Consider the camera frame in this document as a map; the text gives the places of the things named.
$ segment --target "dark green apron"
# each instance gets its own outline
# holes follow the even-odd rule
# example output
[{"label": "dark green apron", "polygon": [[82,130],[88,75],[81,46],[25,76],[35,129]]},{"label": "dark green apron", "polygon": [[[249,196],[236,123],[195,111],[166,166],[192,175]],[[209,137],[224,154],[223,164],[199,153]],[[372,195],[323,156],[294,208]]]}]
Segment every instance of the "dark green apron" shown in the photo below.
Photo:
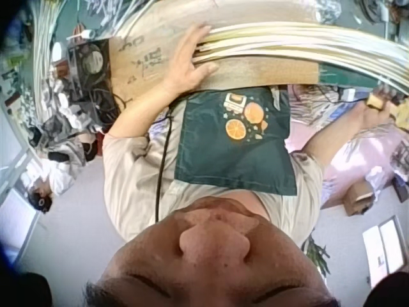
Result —
[{"label": "dark green apron", "polygon": [[195,93],[187,99],[175,179],[297,195],[284,146],[289,122],[287,91],[275,106],[270,88]]}]

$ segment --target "small plant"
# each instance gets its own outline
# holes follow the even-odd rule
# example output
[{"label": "small plant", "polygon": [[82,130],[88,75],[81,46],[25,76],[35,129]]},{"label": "small plant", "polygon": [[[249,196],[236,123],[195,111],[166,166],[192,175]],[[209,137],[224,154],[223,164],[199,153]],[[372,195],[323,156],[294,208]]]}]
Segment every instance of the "small plant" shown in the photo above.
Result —
[{"label": "small plant", "polygon": [[302,244],[301,250],[307,255],[308,258],[311,259],[313,264],[317,266],[324,278],[327,277],[327,274],[331,274],[330,270],[328,269],[327,262],[324,259],[324,256],[328,259],[331,258],[327,253],[327,247],[324,246],[324,248],[322,248],[321,246],[315,244],[312,233]]}]

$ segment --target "beige t-shirt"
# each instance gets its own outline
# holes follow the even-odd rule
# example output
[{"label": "beige t-shirt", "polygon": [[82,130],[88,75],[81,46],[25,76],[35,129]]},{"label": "beige t-shirt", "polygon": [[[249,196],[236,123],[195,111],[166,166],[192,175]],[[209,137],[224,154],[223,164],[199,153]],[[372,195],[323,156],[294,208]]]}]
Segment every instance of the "beige t-shirt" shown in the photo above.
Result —
[{"label": "beige t-shirt", "polygon": [[[221,196],[231,191],[224,187],[188,184],[174,179],[185,106],[183,102],[173,112],[160,193],[160,219],[199,198]],[[105,137],[105,204],[112,223],[126,241],[155,223],[157,180],[168,130],[169,123],[151,141],[145,137]],[[300,246],[318,219],[323,171],[315,159],[304,153],[292,153],[291,163],[297,181],[297,196],[254,193],[264,205],[271,222]]]}]

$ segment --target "cardboard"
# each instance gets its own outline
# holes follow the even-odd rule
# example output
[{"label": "cardboard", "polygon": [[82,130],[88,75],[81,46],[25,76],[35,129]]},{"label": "cardboard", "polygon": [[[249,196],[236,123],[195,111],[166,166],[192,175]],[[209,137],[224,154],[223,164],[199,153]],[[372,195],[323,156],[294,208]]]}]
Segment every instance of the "cardboard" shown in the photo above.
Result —
[{"label": "cardboard", "polygon": [[[263,21],[316,22],[310,1],[164,0],[154,4],[126,41],[110,39],[113,92],[134,100],[158,84],[185,30],[205,22],[217,28]],[[226,58],[199,90],[225,90],[271,84],[316,84],[319,64],[271,57]]]}]

